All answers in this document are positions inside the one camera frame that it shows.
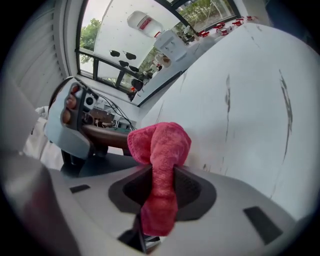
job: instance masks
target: pink towel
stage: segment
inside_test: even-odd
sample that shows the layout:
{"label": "pink towel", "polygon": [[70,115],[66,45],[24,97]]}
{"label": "pink towel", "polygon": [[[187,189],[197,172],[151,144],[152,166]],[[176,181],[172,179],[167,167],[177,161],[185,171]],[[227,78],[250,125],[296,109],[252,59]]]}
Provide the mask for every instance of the pink towel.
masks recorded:
{"label": "pink towel", "polygon": [[152,190],[141,209],[143,233],[167,236],[178,211],[173,167],[186,161],[191,139],[177,123],[161,122],[130,132],[127,141],[137,162],[152,164]]}

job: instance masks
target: person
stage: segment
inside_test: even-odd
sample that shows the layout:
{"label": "person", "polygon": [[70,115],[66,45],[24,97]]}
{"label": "person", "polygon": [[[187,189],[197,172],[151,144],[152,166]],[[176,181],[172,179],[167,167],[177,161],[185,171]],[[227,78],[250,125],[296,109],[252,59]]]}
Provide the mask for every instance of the person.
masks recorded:
{"label": "person", "polygon": [[[40,160],[47,168],[60,170],[64,164],[61,149],[56,146],[54,143],[50,142],[47,136],[45,135],[45,125],[47,123],[50,107],[55,102],[58,93],[64,87],[64,83],[60,84],[57,89],[54,91],[53,96],[49,102],[48,106],[39,107],[35,110],[38,113],[39,118],[36,121],[33,130],[31,131],[29,137],[26,140],[26,143],[23,148],[23,152],[35,159]],[[71,113],[69,110],[72,110],[77,105],[77,99],[74,94],[79,90],[79,86],[76,85],[71,89],[71,93],[66,101],[66,110],[62,115],[62,121],[64,124],[68,124],[71,120]],[[85,117],[88,124],[90,124],[90,118]],[[122,150],[119,148],[114,148],[109,146],[108,152],[123,155]]]}

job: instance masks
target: black window frame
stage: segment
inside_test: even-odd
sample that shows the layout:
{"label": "black window frame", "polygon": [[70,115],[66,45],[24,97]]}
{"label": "black window frame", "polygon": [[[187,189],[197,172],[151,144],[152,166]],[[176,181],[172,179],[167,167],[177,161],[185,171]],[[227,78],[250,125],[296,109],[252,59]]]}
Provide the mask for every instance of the black window frame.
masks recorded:
{"label": "black window frame", "polygon": [[[166,8],[178,20],[180,20],[180,22],[182,22],[183,25],[185,25],[186,27],[190,26],[190,29],[193,30],[193,32],[196,35],[199,35],[199,33],[188,23],[188,21],[177,12],[177,9],[189,0],[174,0],[172,2],[168,2],[167,0],[154,0],[154,1],[156,1],[158,4],[160,4],[161,6]],[[234,16],[228,17],[228,18],[223,19],[219,22],[228,22],[228,21],[231,21],[234,19],[241,18],[241,15],[239,13],[239,10],[238,10],[234,0],[227,0],[227,1],[228,1],[229,5],[231,6],[231,9],[234,13]],[[82,28],[82,23],[83,23],[83,19],[84,19],[84,15],[85,15],[85,11],[86,11],[88,2],[89,2],[89,0],[83,0],[80,14],[79,14],[78,24],[77,24],[77,28],[76,28],[75,55],[76,55],[77,74],[84,76],[84,77],[87,77],[87,78],[90,78],[90,79],[93,79],[97,82],[100,82],[100,83],[106,85],[106,86],[110,86],[116,90],[119,90],[119,91],[127,94],[130,91],[121,87],[121,81],[122,81],[125,74],[129,74],[129,75],[133,76],[134,78],[138,79],[139,75],[137,73],[132,72],[131,70],[126,69],[125,67],[122,67],[117,63],[114,63],[110,60],[107,60],[107,59],[103,58],[102,56],[98,56],[98,55],[94,54],[93,51],[90,51],[90,50],[87,50],[84,48],[80,48],[81,28]],[[205,31],[212,29],[219,22],[207,27],[205,29]],[[92,74],[90,74],[89,72],[86,72],[84,70],[81,70],[81,68],[80,68],[80,54],[93,58],[93,73]],[[115,85],[112,84],[111,82],[107,82],[107,81],[98,77],[98,68],[99,68],[100,62],[105,63],[107,65],[110,65],[110,66],[120,70]]]}

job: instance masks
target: wire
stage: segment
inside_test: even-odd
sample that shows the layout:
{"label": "wire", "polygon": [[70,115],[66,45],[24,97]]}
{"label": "wire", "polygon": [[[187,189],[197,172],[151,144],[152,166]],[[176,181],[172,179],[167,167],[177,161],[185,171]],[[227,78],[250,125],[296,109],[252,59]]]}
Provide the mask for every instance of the wire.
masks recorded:
{"label": "wire", "polygon": [[[120,117],[123,117],[125,120],[127,120],[127,121],[129,122],[129,124],[130,124],[130,126],[131,126],[131,129],[132,129],[133,131],[136,130],[136,128],[132,125],[132,123],[131,123],[131,121],[129,120],[129,118],[127,117],[127,115],[122,111],[122,109],[121,109],[120,107],[117,106],[117,104],[115,104],[111,99],[108,99],[108,98],[106,98],[106,97],[104,97],[104,96],[102,96],[102,95],[100,95],[100,94],[99,94],[99,96],[100,96],[101,98],[103,98],[104,100],[106,100],[106,102],[109,104],[109,107],[111,107],[111,108],[113,109],[113,111],[114,111],[117,115],[119,115]],[[120,113],[118,113],[118,112],[116,111],[116,109],[113,107],[113,105],[119,110]]]}

